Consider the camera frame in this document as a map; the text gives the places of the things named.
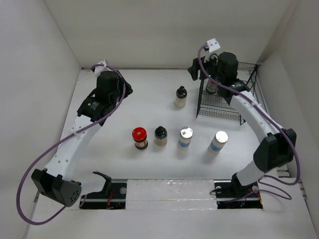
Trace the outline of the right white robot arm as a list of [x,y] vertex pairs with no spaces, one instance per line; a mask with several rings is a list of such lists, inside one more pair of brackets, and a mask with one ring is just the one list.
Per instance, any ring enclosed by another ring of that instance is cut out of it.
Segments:
[[194,81],[211,81],[218,95],[244,117],[258,139],[252,161],[232,176],[227,188],[234,197],[244,198],[244,193],[258,180],[268,178],[272,169],[292,160],[299,169],[300,161],[295,148],[296,132],[276,123],[257,103],[247,84],[237,77],[238,64],[236,56],[229,52],[209,60],[198,55],[188,72]]

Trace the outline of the tall red-label sauce bottle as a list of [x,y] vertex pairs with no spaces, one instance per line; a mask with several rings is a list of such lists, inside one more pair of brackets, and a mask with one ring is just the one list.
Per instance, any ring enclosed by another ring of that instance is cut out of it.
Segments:
[[207,85],[206,85],[206,92],[207,92],[208,94],[213,95],[213,94],[216,94],[217,91],[218,91],[218,87],[217,87],[217,85],[215,84],[214,79],[208,79]]

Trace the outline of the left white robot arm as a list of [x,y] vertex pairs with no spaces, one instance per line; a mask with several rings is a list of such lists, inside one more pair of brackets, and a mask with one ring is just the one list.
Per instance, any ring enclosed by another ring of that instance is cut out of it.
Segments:
[[72,135],[58,148],[42,170],[35,169],[31,178],[44,195],[66,207],[80,197],[81,183],[74,181],[76,165],[86,146],[101,129],[117,104],[133,92],[123,76],[113,70],[102,70],[97,76],[96,88],[85,98],[77,110],[70,130]]

